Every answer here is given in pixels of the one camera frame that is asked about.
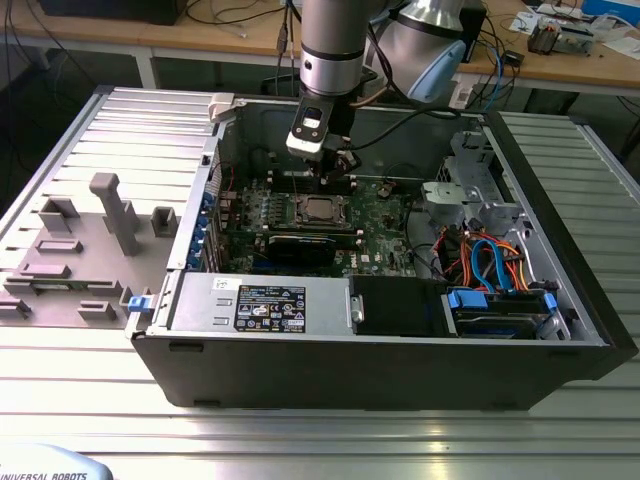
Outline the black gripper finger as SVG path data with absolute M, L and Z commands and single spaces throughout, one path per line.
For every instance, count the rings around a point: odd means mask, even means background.
M 320 163 L 320 184 L 329 185 L 358 169 L 361 165 L 361 159 L 351 150 L 327 150 Z

